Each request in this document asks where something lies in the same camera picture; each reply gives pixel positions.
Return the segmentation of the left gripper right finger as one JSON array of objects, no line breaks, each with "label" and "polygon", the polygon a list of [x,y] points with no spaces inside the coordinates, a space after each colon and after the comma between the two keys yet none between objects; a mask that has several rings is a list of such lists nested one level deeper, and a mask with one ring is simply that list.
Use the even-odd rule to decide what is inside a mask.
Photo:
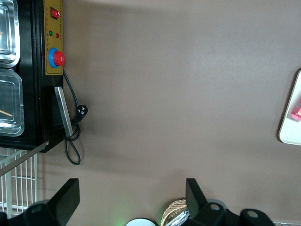
[{"label": "left gripper right finger", "polygon": [[187,226],[273,226],[267,214],[256,209],[243,209],[234,214],[220,201],[209,201],[196,179],[186,179],[186,205],[190,218]]}]

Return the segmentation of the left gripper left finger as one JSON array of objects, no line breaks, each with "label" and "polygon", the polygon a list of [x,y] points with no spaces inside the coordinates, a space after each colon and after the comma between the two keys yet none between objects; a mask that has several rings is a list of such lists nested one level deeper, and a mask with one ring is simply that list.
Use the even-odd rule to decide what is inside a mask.
[{"label": "left gripper left finger", "polygon": [[0,213],[2,226],[65,226],[80,203],[79,180],[70,178],[50,199],[32,204],[22,214],[8,218]]}]

